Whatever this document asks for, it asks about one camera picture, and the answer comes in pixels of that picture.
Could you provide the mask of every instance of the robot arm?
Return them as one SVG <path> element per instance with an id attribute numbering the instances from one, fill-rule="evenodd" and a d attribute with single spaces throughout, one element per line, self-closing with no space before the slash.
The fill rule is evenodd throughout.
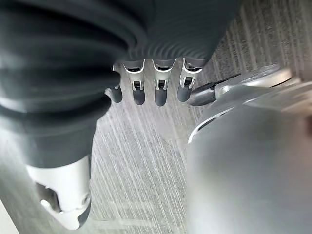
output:
<path id="1" fill-rule="evenodd" d="M 183 57 L 177 97 L 186 101 L 239 0 L 1 0 L 0 126 L 15 144 L 40 203 L 65 228 L 90 211 L 96 121 L 122 99 L 122 62 L 143 104 L 144 61 L 154 60 L 155 101 Z"/>

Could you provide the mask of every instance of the robotic finger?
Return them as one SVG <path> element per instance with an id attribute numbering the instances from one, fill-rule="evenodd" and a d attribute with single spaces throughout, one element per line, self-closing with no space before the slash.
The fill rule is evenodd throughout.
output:
<path id="1" fill-rule="evenodd" d="M 137 105 L 142 105 L 145 102 L 144 65 L 145 59 L 141 61 L 123 62 L 123 66 L 128 74 L 132 87 L 133 99 Z"/>
<path id="2" fill-rule="evenodd" d="M 154 82 L 155 82 L 155 103 L 157 106 L 165 105 L 167 101 L 167 89 L 169 85 L 171 70 L 175 59 L 153 60 Z"/>
<path id="3" fill-rule="evenodd" d="M 177 91 L 179 101 L 185 102 L 190 98 L 194 82 L 205 63 L 203 60 L 183 58 L 180 84 Z"/>

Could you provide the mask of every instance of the gray carpet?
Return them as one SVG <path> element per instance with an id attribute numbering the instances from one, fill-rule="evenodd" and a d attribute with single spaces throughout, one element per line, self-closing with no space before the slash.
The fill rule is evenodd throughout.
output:
<path id="1" fill-rule="evenodd" d="M 312 61 L 312 2 L 248 0 L 196 81 L 278 63 L 306 76 Z M 176 99 L 181 60 L 175 64 L 167 104 L 154 104 L 151 61 L 145 70 L 147 100 L 136 106 L 125 73 L 124 100 L 97 123 L 93 148 L 93 205 L 78 234 L 182 234 L 186 226 L 188 135 L 205 107 Z M 41 208 L 15 149 L 0 141 L 0 198 L 20 234 L 72 233 Z"/>

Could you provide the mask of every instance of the silver metal component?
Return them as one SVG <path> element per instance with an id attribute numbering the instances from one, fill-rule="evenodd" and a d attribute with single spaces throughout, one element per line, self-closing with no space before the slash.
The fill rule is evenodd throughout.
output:
<path id="1" fill-rule="evenodd" d="M 163 90 L 167 90 L 168 88 L 168 85 L 169 85 L 169 80 L 170 80 L 170 75 L 171 75 L 171 70 L 173 68 L 175 64 L 175 61 L 174 63 L 172 64 L 172 66 L 170 66 L 168 69 L 160 69 L 160 68 L 157 68 L 155 66 L 155 62 L 153 60 L 153 65 L 154 65 L 154 81 L 155 81 L 155 88 L 157 90 L 159 90 L 159 81 L 164 81 L 164 83 L 162 84 L 163 85 Z"/>
<path id="2" fill-rule="evenodd" d="M 89 156 L 57 168 L 27 165 L 31 179 L 38 184 L 41 205 L 59 223 L 76 230 L 86 221 L 91 205 Z"/>
<path id="3" fill-rule="evenodd" d="M 180 75 L 180 86 L 184 88 L 185 86 L 185 81 L 187 78 L 190 78 L 191 80 L 189 81 L 189 89 L 192 89 L 194 82 L 196 78 L 198 77 L 198 74 L 203 70 L 202 68 L 197 68 L 195 71 L 191 71 L 190 68 L 186 67 L 186 59 L 183 58 L 183 66 L 182 66 L 182 71 Z"/>
<path id="4" fill-rule="evenodd" d="M 113 71 L 116 71 L 115 65 L 112 67 L 112 70 L 113 70 Z M 118 89 L 118 88 L 119 88 L 119 84 L 116 85 L 114 88 L 115 88 L 115 89 Z"/>
<path id="5" fill-rule="evenodd" d="M 312 82 L 237 85 L 200 124 L 187 159 L 191 233 L 311 232 Z"/>
<path id="6" fill-rule="evenodd" d="M 144 89 L 144 65 L 145 65 L 145 60 L 143 61 L 142 67 L 138 69 L 130 69 L 126 68 L 125 65 L 124 68 L 126 72 L 128 73 L 128 78 L 131 83 L 132 90 L 135 91 L 139 88 L 139 90 Z"/>
<path id="7" fill-rule="evenodd" d="M 280 68 L 279 65 L 265 66 L 257 71 L 241 74 L 218 84 L 214 89 L 215 96 L 218 99 L 222 94 L 238 85 L 269 88 L 282 84 L 291 78 L 290 68 Z"/>

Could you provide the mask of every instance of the floor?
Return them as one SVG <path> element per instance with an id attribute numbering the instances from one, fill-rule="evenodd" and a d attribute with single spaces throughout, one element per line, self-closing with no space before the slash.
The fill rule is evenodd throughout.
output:
<path id="1" fill-rule="evenodd" d="M 312 62 L 312 2 L 248 0 L 196 86 L 278 63 L 307 77 Z M 77 234 L 187 232 L 187 157 L 190 131 L 205 107 L 177 101 L 181 61 L 175 64 L 164 107 L 154 104 L 152 64 L 145 71 L 147 100 L 136 106 L 121 67 L 122 103 L 97 123 L 90 218 Z M 30 180 L 4 137 L 0 140 L 0 199 L 20 234 L 71 233 L 33 196 Z"/>

